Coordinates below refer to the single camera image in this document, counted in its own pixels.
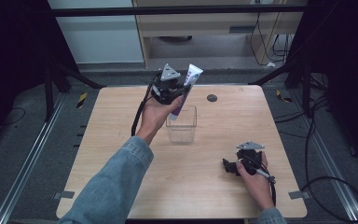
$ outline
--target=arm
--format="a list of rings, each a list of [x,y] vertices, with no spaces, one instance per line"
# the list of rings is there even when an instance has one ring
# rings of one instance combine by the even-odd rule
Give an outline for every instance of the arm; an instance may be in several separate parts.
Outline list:
[[[264,152],[262,153],[262,162],[266,167],[268,166],[266,154]],[[243,182],[245,183],[246,188],[249,190],[249,193],[252,195],[252,198],[255,200],[261,211],[257,222],[266,224],[286,223],[286,220],[283,218],[279,210],[274,206],[267,179],[258,173],[255,175],[249,175],[248,172],[246,172],[245,167],[243,167],[239,161],[237,161],[237,169],[243,179]]]
[[[170,105],[161,105],[154,98],[147,101],[136,136],[89,181],[59,223],[125,222],[153,160],[149,145],[167,116],[181,104],[181,99],[178,97]]]

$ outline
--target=transparent plastic box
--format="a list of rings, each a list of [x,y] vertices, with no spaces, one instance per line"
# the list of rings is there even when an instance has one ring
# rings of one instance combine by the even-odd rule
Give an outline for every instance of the transparent plastic box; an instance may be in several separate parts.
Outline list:
[[[165,124],[171,142],[192,143],[196,134],[197,108],[194,105],[183,106],[177,119],[167,117]]]

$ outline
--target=wall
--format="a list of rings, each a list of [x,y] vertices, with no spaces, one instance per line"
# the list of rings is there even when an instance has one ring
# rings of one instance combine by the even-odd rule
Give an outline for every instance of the wall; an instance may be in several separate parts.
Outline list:
[[[131,0],[48,0],[51,8],[132,7]],[[144,63],[134,16],[57,18],[80,70]]]

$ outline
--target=wooden table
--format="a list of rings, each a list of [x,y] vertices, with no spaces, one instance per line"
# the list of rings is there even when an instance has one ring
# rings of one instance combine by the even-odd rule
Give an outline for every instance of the wooden table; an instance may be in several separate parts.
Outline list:
[[[214,94],[217,101],[207,101]],[[57,216],[62,217],[86,183],[131,136],[145,87],[104,88],[100,91],[78,150]],[[195,141],[169,141],[165,126],[151,148],[155,159],[147,171],[129,218],[251,218],[258,210],[240,177],[226,173],[222,159],[237,159],[236,145],[253,141],[264,145],[268,169],[276,177],[277,207],[285,217],[304,217],[303,200],[291,200],[297,191],[262,89],[259,86],[195,86],[186,105],[197,107]]]

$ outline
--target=sleeve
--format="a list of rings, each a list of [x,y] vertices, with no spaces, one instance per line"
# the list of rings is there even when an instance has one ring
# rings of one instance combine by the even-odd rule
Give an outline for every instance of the sleeve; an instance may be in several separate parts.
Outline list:
[[[131,137],[83,188],[59,223],[125,223],[152,160],[149,145]]]
[[[257,219],[257,223],[260,224],[281,224],[287,223],[284,217],[282,216],[281,212],[273,207],[269,209],[263,210]]]

